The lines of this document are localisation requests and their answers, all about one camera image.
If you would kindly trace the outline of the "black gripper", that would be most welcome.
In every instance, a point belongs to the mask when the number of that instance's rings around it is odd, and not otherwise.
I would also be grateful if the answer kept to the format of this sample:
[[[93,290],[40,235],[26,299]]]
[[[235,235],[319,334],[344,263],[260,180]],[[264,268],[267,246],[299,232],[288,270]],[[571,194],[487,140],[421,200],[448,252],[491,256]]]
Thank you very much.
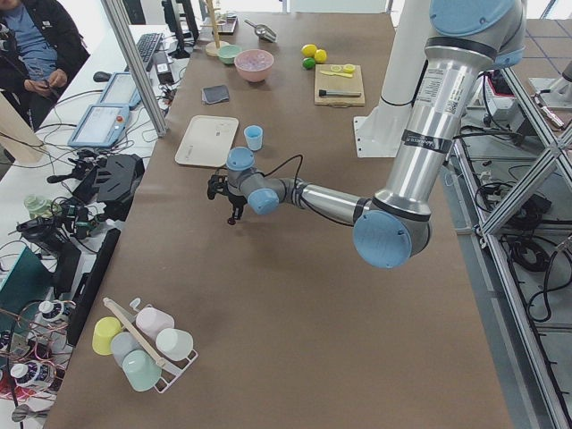
[[[233,186],[227,182],[226,184],[227,198],[232,205],[232,213],[234,214],[234,219],[239,221],[244,212],[244,206],[247,204],[247,199],[243,197],[238,190],[233,188]]]

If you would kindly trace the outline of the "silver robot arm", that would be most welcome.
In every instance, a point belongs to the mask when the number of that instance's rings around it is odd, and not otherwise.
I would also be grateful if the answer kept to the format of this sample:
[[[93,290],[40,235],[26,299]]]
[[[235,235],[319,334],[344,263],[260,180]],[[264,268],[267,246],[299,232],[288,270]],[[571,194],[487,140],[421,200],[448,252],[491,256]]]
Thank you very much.
[[[299,177],[274,179],[255,167],[246,147],[230,151],[228,173],[211,178],[207,195],[225,195],[232,220],[244,206],[267,215],[279,204],[309,209],[353,229],[370,265],[393,268],[421,252],[431,236],[428,199],[460,128],[480,73],[518,63],[524,50],[526,2],[432,1],[425,43],[427,68],[385,186],[372,198],[327,189]]]

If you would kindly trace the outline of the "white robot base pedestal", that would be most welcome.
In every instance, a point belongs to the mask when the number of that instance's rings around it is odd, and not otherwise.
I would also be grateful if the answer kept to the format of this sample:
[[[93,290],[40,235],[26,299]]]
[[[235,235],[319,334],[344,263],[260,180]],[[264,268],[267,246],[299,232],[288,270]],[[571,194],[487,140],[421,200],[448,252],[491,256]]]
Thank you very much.
[[[407,0],[402,10],[378,106],[354,118],[359,157],[394,157],[408,123],[425,67],[425,43],[431,32],[426,0]]]

